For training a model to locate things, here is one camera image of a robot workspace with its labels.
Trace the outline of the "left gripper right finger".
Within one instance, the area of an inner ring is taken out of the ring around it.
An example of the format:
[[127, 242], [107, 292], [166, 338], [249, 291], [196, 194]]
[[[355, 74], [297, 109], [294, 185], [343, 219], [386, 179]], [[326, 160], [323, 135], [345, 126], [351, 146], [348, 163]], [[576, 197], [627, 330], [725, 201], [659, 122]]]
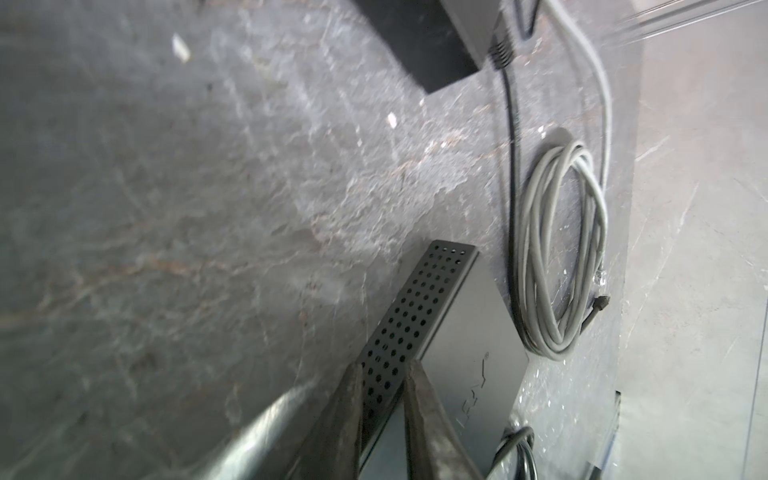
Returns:
[[403, 402], [409, 479], [482, 479], [416, 359], [408, 364]]

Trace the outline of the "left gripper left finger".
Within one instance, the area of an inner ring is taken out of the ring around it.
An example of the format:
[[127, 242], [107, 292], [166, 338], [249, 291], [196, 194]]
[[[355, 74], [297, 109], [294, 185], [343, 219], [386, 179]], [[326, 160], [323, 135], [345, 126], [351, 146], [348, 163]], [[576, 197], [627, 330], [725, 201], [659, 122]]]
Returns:
[[362, 367], [351, 363], [291, 462], [286, 479], [357, 479], [362, 416]]

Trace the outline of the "dark grey network switch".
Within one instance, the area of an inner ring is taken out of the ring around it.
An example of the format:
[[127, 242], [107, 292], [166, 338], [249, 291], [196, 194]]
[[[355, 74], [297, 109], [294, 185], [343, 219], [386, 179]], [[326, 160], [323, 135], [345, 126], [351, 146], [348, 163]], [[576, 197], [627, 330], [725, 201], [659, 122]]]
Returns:
[[529, 357], [479, 250], [431, 242], [362, 348], [360, 476], [405, 479], [402, 384], [417, 359], [469, 458], [488, 475]]

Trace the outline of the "ribbed black network switch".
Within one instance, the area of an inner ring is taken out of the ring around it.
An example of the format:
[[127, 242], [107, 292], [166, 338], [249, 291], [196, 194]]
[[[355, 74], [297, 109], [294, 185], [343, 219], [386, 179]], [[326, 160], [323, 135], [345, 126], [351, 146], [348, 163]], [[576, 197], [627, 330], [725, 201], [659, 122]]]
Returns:
[[355, 4], [428, 94], [483, 68], [501, 14], [499, 0], [357, 0]]

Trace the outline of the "black power adapter with cable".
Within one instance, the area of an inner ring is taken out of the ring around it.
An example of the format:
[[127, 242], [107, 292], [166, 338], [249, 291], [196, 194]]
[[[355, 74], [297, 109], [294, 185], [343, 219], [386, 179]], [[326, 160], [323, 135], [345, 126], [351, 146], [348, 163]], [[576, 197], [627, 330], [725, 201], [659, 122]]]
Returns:
[[524, 41], [528, 41], [534, 36], [541, 4], [541, 0], [532, 0], [530, 5], [526, 7], [523, 0], [513, 1], [518, 30]]

